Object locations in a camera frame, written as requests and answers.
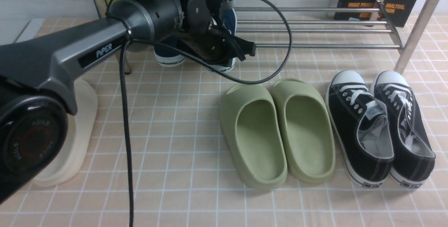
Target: white rubber toe cap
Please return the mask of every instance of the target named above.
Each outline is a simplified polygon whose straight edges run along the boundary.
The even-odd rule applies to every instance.
[[[384,71],[378,75],[376,84],[398,83],[409,87],[405,78],[395,71]]]
[[[365,81],[363,78],[355,71],[352,70],[344,70],[339,72],[333,79],[333,82],[331,84],[341,84],[341,83],[348,83],[348,82],[355,82],[355,83],[361,83],[365,84]]]

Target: shoe insole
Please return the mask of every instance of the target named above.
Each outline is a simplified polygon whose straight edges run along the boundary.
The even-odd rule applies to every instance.
[[[286,104],[286,127],[301,170],[309,176],[326,174],[333,164],[333,147],[323,107],[307,96],[292,97]]]
[[[258,100],[241,111],[237,142],[242,158],[258,180],[273,180],[284,168],[283,151],[272,104]]]

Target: shoe tongue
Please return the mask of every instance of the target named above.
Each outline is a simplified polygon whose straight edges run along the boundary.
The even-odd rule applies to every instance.
[[[374,133],[375,129],[378,129],[378,133],[380,133],[381,128],[387,121],[386,114],[376,101],[368,102],[366,107],[367,110],[361,119],[359,130],[363,133]]]

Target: tiled floor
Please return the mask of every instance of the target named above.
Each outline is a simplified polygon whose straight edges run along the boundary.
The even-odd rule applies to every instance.
[[[38,35],[84,22],[46,20]],[[279,34],[242,35],[264,41]],[[296,42],[390,43],[387,35],[295,34]],[[220,96],[233,83],[186,62],[162,68],[152,50],[129,55],[127,76],[133,150],[135,226],[149,227],[441,227],[448,222],[448,16],[432,19],[404,76],[416,92],[435,170],[418,190],[390,179],[365,190],[346,174],[338,143],[337,171],[323,185],[289,176],[280,189],[256,192],[239,179],[219,126]],[[258,58],[231,73],[245,80],[269,75],[283,50],[260,48]],[[295,50],[280,77],[297,77],[324,93],[340,70],[353,69],[371,82],[392,69],[396,51]],[[81,171],[50,188],[27,185],[0,206],[3,227],[124,227],[128,190],[118,65],[115,58],[83,78],[96,88],[99,111]],[[266,84],[267,87],[277,80]]]

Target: white shoelace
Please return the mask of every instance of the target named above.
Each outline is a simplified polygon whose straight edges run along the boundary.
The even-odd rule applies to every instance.
[[[370,94],[368,92],[368,88],[364,85],[346,85],[344,87],[342,87],[339,92],[344,92],[347,89],[362,89],[362,90],[351,90],[352,91],[352,96],[349,96],[346,98],[346,101],[350,101],[350,105],[353,105],[356,101],[356,99],[358,98],[359,95],[369,95],[372,96],[372,94]]]
[[[387,89],[390,88],[390,87],[394,87],[394,88],[400,89],[400,91],[398,91],[398,90],[393,91],[387,98],[389,98],[389,100],[390,100],[391,103],[392,103],[392,102],[394,102],[395,97],[398,96],[398,98],[400,98],[400,101],[401,101],[402,106],[408,109],[408,113],[407,113],[406,116],[407,116],[408,119],[410,120],[410,119],[411,119],[412,103],[409,102],[408,99],[406,99],[406,93],[408,93],[409,95],[411,95],[411,91],[409,91],[409,90],[406,89],[406,88],[403,88],[403,87],[400,87],[400,86],[397,86],[397,85],[393,85],[393,84],[388,84],[388,85],[386,85],[386,86],[383,88],[383,91],[387,90]],[[395,106],[397,107],[397,110],[400,109],[400,106],[397,105],[396,102],[394,103],[394,107],[395,107]],[[406,122],[406,120],[403,120],[403,121],[401,122],[401,125],[403,125],[403,127],[406,128],[406,130],[407,130],[408,127],[409,127],[409,124]],[[414,140],[415,140],[415,139],[417,139],[417,136],[416,136],[415,134],[413,134],[413,132],[411,132],[411,133],[409,133],[408,136],[406,136],[406,138],[405,138],[405,140],[404,140],[404,143],[405,143],[405,147],[406,147],[408,150],[410,150],[411,152],[414,152],[414,153],[418,153],[418,152],[421,151],[421,147],[420,147],[419,144],[418,144],[418,143],[420,143],[420,142],[417,141],[416,144],[415,144],[415,143],[414,143]]]

